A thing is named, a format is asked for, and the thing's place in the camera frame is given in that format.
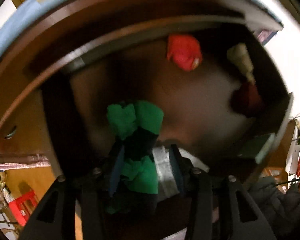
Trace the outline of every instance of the metal bolt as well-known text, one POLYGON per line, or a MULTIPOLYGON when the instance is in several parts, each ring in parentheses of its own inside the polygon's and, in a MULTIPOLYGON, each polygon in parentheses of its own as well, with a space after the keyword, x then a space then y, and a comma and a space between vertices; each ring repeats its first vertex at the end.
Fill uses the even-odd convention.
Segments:
POLYGON ((59 182, 65 182, 65 181, 66 181, 66 176, 65 176, 65 175, 60 175, 60 176, 58 177, 58 181, 59 181, 59 182))
POLYGON ((237 180, 233 175, 229 175, 228 179, 230 182, 235 182, 237 180))
POLYGON ((100 168, 94 168, 92 171, 93 175, 99 175, 102 173, 102 169, 100 168))
POLYGON ((199 168, 192 168, 192 174, 194 175, 199 175, 201 174, 202 170, 200 170, 199 168))

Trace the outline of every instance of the red chair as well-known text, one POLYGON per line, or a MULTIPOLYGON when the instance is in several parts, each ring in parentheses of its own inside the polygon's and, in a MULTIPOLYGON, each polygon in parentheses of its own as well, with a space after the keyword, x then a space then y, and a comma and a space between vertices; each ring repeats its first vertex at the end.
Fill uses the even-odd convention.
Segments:
POLYGON ((32 205, 36 207, 38 202, 36 200, 36 196, 34 191, 29 191, 28 193, 22 195, 21 197, 11 201, 9 203, 9 208, 21 226, 25 226, 30 217, 30 212, 24 202, 30 200, 32 205))

